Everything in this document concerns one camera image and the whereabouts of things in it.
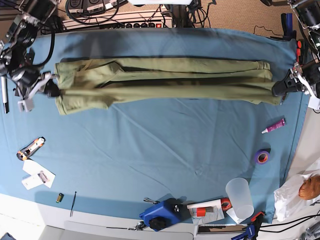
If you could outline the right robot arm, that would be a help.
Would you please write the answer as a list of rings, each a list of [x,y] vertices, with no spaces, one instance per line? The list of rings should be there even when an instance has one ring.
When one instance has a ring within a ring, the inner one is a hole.
[[[37,93],[45,94],[49,98],[60,96],[60,89],[54,83],[57,75],[50,71],[41,72],[54,52],[54,30],[50,30],[50,48],[43,62],[34,64],[34,54],[28,49],[34,43],[38,32],[58,9],[59,3],[58,0],[21,1],[18,7],[20,13],[0,40],[0,87],[5,114],[10,111],[8,80],[15,84],[15,95],[20,98],[17,104],[22,112],[32,111],[33,97]]]

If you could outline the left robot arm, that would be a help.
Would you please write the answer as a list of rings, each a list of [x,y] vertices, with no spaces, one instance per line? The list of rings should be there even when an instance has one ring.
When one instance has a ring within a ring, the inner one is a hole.
[[[304,42],[314,59],[308,63],[296,62],[288,70],[288,76],[272,87],[274,96],[303,92],[310,95],[308,107],[320,110],[320,2],[318,0],[264,0],[270,6],[289,5],[298,19],[298,27]]]

